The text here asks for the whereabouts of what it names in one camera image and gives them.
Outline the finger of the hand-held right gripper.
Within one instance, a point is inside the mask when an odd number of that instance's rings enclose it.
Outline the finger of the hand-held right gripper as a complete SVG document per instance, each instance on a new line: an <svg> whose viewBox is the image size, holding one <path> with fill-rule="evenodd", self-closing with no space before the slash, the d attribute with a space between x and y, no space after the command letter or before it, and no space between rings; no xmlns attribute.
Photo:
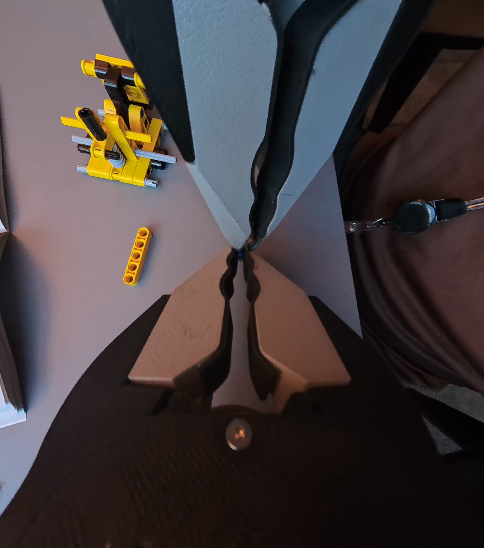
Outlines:
<svg viewBox="0 0 484 548"><path fill-rule="evenodd" d="M332 154L401 1L266 1L278 38L267 129L252 166L251 246Z"/></svg>
<svg viewBox="0 0 484 548"><path fill-rule="evenodd" d="M187 162L231 245L248 240L252 167L266 136L277 33L259 1L173 1L195 160Z"/></svg>

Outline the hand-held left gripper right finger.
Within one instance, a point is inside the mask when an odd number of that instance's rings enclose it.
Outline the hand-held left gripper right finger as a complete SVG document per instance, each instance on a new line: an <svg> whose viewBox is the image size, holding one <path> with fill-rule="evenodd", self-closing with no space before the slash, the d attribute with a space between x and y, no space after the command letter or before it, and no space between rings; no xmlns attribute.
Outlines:
<svg viewBox="0 0 484 548"><path fill-rule="evenodd" d="M250 377L281 413L294 394L347 386L350 375L309 297L259 256L244 257Z"/></svg>

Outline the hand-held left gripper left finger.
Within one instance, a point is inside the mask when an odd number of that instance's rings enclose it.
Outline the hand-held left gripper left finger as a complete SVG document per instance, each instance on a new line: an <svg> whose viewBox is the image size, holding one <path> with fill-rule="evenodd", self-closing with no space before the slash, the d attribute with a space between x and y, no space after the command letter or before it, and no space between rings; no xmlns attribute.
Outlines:
<svg viewBox="0 0 484 548"><path fill-rule="evenodd" d="M226 380L233 336L234 249L226 248L169 296L129 373L133 383L212 396Z"/></svg>

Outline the yellow lego vehicle assembly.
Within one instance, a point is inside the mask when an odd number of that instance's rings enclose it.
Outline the yellow lego vehicle assembly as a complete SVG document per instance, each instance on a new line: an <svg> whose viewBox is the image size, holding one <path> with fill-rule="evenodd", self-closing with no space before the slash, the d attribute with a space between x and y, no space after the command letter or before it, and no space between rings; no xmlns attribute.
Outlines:
<svg viewBox="0 0 484 548"><path fill-rule="evenodd" d="M166 127L152 117L153 104L132 62L96 54L81 60L84 75L101 81L107 92L103 107L77 107L74 117L61 123L85 132L72 135L78 152L88 157L76 170L93 178L121 182L140 188L157 188L153 172L177 162L162 147Z"/></svg>

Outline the yellow lego beam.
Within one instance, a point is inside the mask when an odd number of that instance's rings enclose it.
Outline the yellow lego beam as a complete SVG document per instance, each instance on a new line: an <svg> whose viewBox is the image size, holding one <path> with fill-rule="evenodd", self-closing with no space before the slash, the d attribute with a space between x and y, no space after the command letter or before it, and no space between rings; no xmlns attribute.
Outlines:
<svg viewBox="0 0 484 548"><path fill-rule="evenodd" d="M153 234L149 228L141 227L138 229L122 277L124 284L133 287L139 283L152 238Z"/></svg>

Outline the person's brown shirt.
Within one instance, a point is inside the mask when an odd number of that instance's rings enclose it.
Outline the person's brown shirt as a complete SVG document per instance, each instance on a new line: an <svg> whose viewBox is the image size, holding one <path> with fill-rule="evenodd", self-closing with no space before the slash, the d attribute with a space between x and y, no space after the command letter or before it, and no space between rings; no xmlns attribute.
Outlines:
<svg viewBox="0 0 484 548"><path fill-rule="evenodd" d="M340 182L347 221L411 199L484 197L484 46L405 127L366 132ZM362 332L408 386L484 397L484 209L419 234L348 237Z"/></svg>

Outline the black badge reel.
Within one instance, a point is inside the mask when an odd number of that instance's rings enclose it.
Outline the black badge reel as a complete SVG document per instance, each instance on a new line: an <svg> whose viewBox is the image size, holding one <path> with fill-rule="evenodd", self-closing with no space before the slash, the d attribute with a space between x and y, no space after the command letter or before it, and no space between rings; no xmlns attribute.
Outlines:
<svg viewBox="0 0 484 548"><path fill-rule="evenodd" d="M401 202L389 218L344 221L344 231L349 235L394 228L402 233L418 234L441 222L435 205L435 201L421 199Z"/></svg>

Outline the black chair frame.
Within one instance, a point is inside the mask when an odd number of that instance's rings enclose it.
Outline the black chair frame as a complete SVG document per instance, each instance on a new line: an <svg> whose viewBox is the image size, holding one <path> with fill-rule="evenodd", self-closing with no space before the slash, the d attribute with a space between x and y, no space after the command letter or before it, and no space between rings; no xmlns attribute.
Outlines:
<svg viewBox="0 0 484 548"><path fill-rule="evenodd" d="M420 32L390 75L367 130L382 133L443 50L476 51L484 37Z"/></svg>

